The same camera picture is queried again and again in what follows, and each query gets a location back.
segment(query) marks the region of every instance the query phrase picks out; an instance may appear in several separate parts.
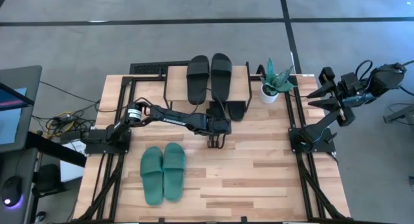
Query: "wooden tabletop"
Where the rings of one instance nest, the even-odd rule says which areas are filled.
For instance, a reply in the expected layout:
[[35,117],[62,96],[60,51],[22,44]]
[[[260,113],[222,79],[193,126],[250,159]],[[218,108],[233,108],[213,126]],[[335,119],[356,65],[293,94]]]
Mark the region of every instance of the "wooden tabletop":
[[[301,95],[317,89],[313,76],[298,77]],[[122,76],[107,77],[100,109],[116,109]],[[207,137],[194,135],[186,128],[153,122],[144,128],[134,128],[131,147],[125,157],[120,196],[115,221],[305,221],[305,207],[300,186],[296,157],[290,150],[287,130],[290,127],[284,95],[273,104],[259,100],[261,82],[252,82],[252,103],[243,121],[232,122],[232,134],[221,150],[208,149]],[[135,98],[146,97],[165,107],[162,98],[164,82],[138,82]],[[296,103],[291,97],[296,116]],[[308,124],[319,121],[321,109],[307,105],[302,98]],[[205,113],[207,103],[197,112]],[[194,106],[174,102],[173,109],[189,113]],[[99,129],[113,124],[114,113],[98,113]],[[162,150],[169,142],[180,144],[187,156],[184,193],[178,203],[167,200],[159,207],[148,206],[140,177],[140,159],[145,149],[158,146]],[[326,153],[314,153],[320,187],[331,203],[345,216],[349,210],[336,163]],[[91,204],[101,155],[88,157],[85,173],[74,211],[81,216]],[[104,176],[102,168],[98,192]],[[310,190],[314,216],[318,215],[314,193]],[[104,217],[109,216],[112,197],[106,199]]]

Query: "gray carpet floor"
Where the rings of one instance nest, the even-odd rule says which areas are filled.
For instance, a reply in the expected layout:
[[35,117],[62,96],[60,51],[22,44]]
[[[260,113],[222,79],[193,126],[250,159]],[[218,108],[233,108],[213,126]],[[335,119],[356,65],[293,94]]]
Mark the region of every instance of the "gray carpet floor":
[[[290,17],[414,16],[414,0],[287,0]],[[279,0],[6,0],[0,21],[96,21],[202,17],[283,17]],[[414,59],[414,22],[293,23],[303,73],[331,66],[339,76],[363,60]],[[272,58],[281,71],[292,65],[284,23],[126,25],[94,27],[0,27],[0,69],[41,65],[41,79],[97,100],[108,74],[127,74],[130,63],[190,60],[227,54],[233,63],[256,68]],[[404,86],[414,91],[414,66]],[[412,223],[413,134],[409,126],[385,124],[387,106],[414,103],[400,90],[356,108],[346,128],[333,124],[343,187],[352,217]],[[51,117],[88,103],[40,85],[34,114]],[[93,110],[88,118],[96,118]],[[32,129],[39,129],[32,121]],[[58,163],[55,159],[45,162]],[[78,190],[40,200],[44,223],[65,221]]]

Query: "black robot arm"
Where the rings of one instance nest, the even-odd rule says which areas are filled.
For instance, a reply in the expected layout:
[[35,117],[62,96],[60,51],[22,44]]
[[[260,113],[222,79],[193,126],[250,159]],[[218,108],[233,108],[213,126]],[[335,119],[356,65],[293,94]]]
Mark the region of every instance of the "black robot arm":
[[333,70],[330,67],[324,67],[319,75],[322,86],[309,94],[307,98],[321,98],[331,95],[325,100],[309,102],[310,106],[327,110],[329,114],[318,123],[299,129],[296,140],[303,146],[303,151],[316,151],[319,144],[330,143],[336,134],[325,130],[335,120],[339,126],[348,126],[353,122],[355,116],[352,107],[370,104],[390,89],[398,89],[406,73],[404,65],[406,63],[385,64],[373,69],[369,77],[364,78],[364,75],[371,68],[370,66],[359,79],[357,69],[355,73],[341,76],[341,81],[338,84],[335,84]]
[[208,146],[211,148],[220,148],[213,137],[232,133],[231,122],[227,118],[216,118],[204,113],[186,114],[149,102],[137,102],[128,104],[123,117],[116,124],[107,127],[105,141],[109,144],[117,144],[122,141],[124,133],[129,128],[144,127],[153,121],[183,126],[195,135],[210,136]]

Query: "pair of green slides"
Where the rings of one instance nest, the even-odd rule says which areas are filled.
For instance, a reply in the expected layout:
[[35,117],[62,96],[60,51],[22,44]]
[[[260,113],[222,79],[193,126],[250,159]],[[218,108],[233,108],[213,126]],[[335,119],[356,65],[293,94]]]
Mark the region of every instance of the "pair of green slides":
[[142,155],[140,169],[146,203],[161,205],[163,195],[168,201],[179,201],[184,186],[185,167],[186,154],[179,144],[169,143],[164,158],[160,148],[148,148]]

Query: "monitor screen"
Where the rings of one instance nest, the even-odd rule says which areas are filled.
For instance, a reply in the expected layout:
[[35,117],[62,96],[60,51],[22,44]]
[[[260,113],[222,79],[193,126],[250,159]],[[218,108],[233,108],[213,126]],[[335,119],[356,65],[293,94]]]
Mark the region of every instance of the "monitor screen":
[[32,105],[31,99],[0,83],[0,111]]

